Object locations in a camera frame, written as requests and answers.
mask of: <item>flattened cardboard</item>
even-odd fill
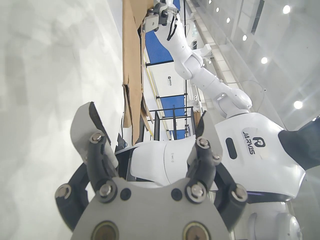
[[[150,129],[147,116],[151,116],[143,97],[143,52],[145,34],[141,40],[137,29],[142,25],[153,0],[122,0],[122,60],[125,109],[123,126],[132,125],[132,143],[139,138],[140,115],[145,127]]]

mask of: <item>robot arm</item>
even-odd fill
[[[171,54],[175,71],[209,96],[223,117],[229,118],[237,114],[248,113],[248,110],[252,107],[249,96],[240,89],[230,88],[217,76],[202,67],[202,58],[192,51],[187,43],[177,9],[155,6],[155,8],[159,7],[163,11],[156,12],[160,16],[160,20],[159,26],[154,31],[160,43]]]

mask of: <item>white floor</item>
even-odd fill
[[[70,125],[94,101],[116,144],[119,25],[107,0],[0,0],[0,9],[0,239],[69,239],[54,194],[81,163]]]

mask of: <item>metal plate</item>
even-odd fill
[[[119,230],[119,240],[182,239],[186,226],[192,222],[202,224],[210,239],[230,239],[217,209],[206,198],[201,204],[190,203],[183,194],[174,201],[171,191],[184,188],[189,179],[184,178],[162,188],[141,188],[115,177],[118,190],[131,190],[131,197],[122,201],[117,195],[110,203],[100,203],[97,196],[89,203],[75,228],[72,240],[91,239],[94,228],[102,221],[114,223]]]

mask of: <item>black oval panel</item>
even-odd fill
[[[237,151],[236,151],[236,148],[235,148],[235,145],[233,143],[232,138],[228,137],[225,140],[225,143],[226,143],[226,147],[228,148],[230,158],[236,159],[237,158]]]

